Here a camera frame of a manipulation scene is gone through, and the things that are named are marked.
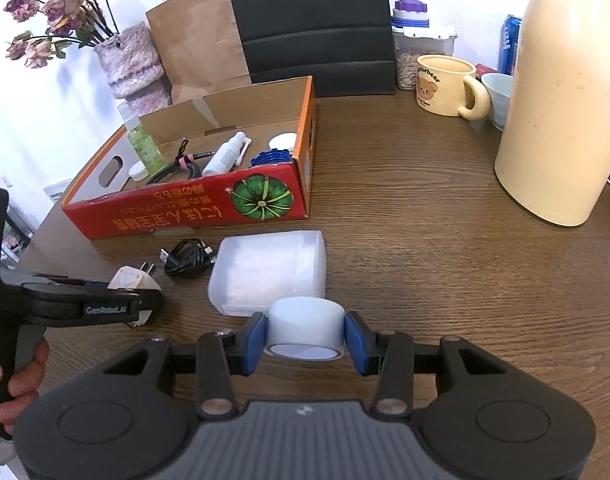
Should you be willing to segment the person's left hand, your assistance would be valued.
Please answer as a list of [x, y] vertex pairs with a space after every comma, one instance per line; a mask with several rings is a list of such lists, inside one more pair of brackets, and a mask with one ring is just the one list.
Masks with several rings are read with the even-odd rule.
[[49, 353], [49, 344], [42, 337], [35, 346], [30, 363], [10, 378], [8, 391], [12, 400], [0, 404], [0, 424], [7, 434], [13, 434], [20, 414], [39, 398], [38, 390], [46, 376]]

